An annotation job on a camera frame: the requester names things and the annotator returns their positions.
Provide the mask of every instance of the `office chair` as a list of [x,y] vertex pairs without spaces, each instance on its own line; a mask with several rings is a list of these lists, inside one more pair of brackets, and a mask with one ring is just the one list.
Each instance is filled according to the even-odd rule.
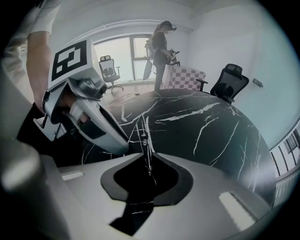
[[[210,94],[230,104],[233,103],[234,97],[249,83],[249,79],[242,75],[242,70],[238,65],[227,64],[223,68],[218,81],[210,90]],[[201,83],[200,91],[203,91],[203,86],[207,82],[201,79],[196,80]]]
[[119,71],[120,67],[117,67],[118,74],[119,74],[117,75],[114,69],[114,60],[111,58],[111,56],[107,55],[101,57],[99,66],[102,73],[103,81],[106,83],[112,83],[112,85],[109,86],[107,89],[111,89],[112,94],[114,88],[122,88],[122,90],[124,91],[124,88],[122,86],[114,85],[114,81],[120,79],[120,71]]

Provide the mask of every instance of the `person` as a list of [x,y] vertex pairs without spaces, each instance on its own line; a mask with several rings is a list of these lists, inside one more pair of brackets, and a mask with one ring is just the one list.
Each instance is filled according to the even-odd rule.
[[[53,21],[62,0],[39,1],[24,17],[4,49],[1,63],[1,137],[18,139],[33,146],[40,154],[54,158],[58,166],[73,165],[80,155],[80,141],[63,136],[51,142],[34,124],[44,116],[43,97],[48,85],[51,51],[48,45]],[[20,46],[27,41],[27,75],[34,96],[31,106],[13,83],[24,80],[26,72],[20,59]],[[70,108],[75,96],[65,94],[60,106]]]
[[167,51],[167,40],[165,38],[165,34],[172,30],[172,24],[169,21],[164,21],[157,26],[153,33],[152,46],[155,49],[153,65],[156,67],[154,91],[160,89],[168,58],[173,62],[176,61],[176,58]]

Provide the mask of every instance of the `white sleeve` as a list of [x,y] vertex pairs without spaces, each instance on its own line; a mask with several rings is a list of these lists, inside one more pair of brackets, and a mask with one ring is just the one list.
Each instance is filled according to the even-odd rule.
[[61,3],[62,0],[46,0],[46,3],[43,4],[42,10],[34,23],[31,33],[46,31],[51,34],[53,21]]

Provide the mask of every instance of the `chair armrest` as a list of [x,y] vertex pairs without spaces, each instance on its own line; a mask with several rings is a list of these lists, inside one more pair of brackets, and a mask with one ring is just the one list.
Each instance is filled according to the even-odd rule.
[[233,98],[228,97],[228,96],[222,96],[222,99],[230,104],[235,102],[235,100]]
[[203,92],[203,86],[205,83],[208,83],[207,81],[205,80],[202,80],[202,79],[196,79],[197,82],[200,82],[200,92]]

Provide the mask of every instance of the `checkerboard pattern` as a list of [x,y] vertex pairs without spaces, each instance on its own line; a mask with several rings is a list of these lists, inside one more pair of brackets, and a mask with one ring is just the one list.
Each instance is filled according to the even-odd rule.
[[200,90],[200,83],[196,79],[204,80],[206,74],[196,69],[178,66],[166,66],[163,77],[164,89]]

